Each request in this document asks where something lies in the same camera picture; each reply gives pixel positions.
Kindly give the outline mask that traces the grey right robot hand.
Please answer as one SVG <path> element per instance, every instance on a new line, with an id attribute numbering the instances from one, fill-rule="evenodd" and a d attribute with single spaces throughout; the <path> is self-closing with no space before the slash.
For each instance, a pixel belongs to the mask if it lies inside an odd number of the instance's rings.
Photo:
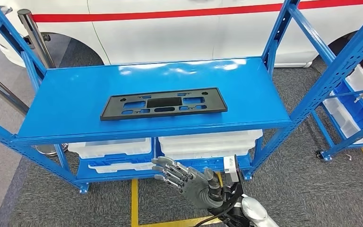
<path id="1" fill-rule="evenodd" d="M 152 169 L 159 172 L 154 178 L 172 186 L 191 202 L 204 207 L 222 204 L 221 182 L 213 170 L 205 168 L 201 173 L 164 156 L 153 158 L 151 162 L 154 164 Z"/>

